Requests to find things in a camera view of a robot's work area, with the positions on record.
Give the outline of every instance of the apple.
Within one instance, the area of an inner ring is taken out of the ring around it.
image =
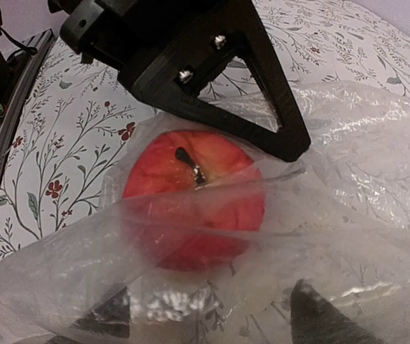
[[[226,192],[207,185],[261,178],[254,161],[224,136],[208,131],[177,130],[159,135],[140,155],[128,177],[123,198],[191,191],[176,194],[176,198],[155,197],[148,204],[140,203],[137,211],[165,220],[164,242],[177,240],[177,231],[169,234],[169,221],[191,229],[201,226],[221,231],[259,231],[265,210],[261,188],[239,195],[237,186],[231,188],[235,192]],[[154,242],[158,236],[158,231],[145,228],[141,241]],[[152,249],[155,245],[146,246],[151,247],[149,254],[155,256]],[[176,271],[203,271],[230,263],[248,246],[248,241],[236,237],[194,232],[167,257],[162,257],[158,266]]]

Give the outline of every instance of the metal screw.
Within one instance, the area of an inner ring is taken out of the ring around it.
[[[226,44],[227,38],[223,34],[220,34],[214,38],[214,46],[218,49],[221,50],[222,47]]]
[[[194,76],[193,72],[190,70],[181,70],[179,72],[179,81],[181,81],[183,84],[187,84],[189,81],[191,81],[192,77]]]

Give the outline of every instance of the apple stem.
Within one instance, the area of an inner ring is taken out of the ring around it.
[[[205,183],[205,177],[202,173],[202,169],[199,165],[191,158],[189,153],[183,147],[179,147],[176,149],[175,157],[178,161],[185,163],[187,166],[192,168],[192,172],[194,174],[194,180],[197,183],[197,186]]]

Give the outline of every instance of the floral tablecloth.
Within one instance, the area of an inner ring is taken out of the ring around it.
[[[410,97],[410,38],[343,0],[254,0],[292,83],[352,80]],[[0,189],[0,261],[97,211],[105,172],[156,109],[134,100],[115,70],[80,64],[61,40],[27,100]],[[257,90],[231,62],[206,99]]]

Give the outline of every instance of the plastic bag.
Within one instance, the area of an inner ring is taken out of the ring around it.
[[[410,343],[410,100],[351,83],[294,93],[312,148],[286,164],[235,141],[256,181],[241,171],[120,201],[157,135],[201,129],[170,115],[139,126],[105,178],[102,211],[0,264],[0,343],[50,333],[79,343]],[[273,129],[261,95],[219,106]],[[181,220],[261,193],[260,229]],[[244,249],[206,271],[158,267],[197,238]]]

